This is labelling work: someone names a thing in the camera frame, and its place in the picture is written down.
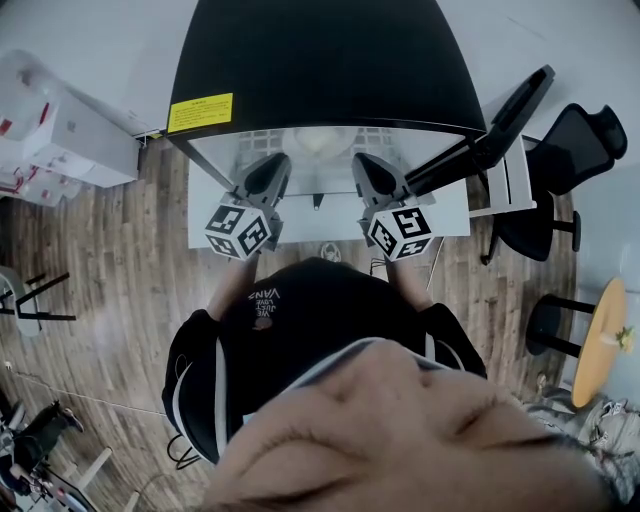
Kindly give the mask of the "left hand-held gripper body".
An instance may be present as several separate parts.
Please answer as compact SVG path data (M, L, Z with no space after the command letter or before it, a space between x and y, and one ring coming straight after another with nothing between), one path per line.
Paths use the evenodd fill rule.
M226 193L211 209L203 234L214 253L249 260L263 249L273 249L283 222L269 205L255 206Z

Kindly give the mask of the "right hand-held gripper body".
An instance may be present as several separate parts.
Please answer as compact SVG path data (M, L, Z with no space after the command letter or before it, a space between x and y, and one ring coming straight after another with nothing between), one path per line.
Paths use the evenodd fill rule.
M428 206L411 195L375 204L361 197L365 209L358 224L369 247L379 248L391 262L411 258L424 252L434 236Z

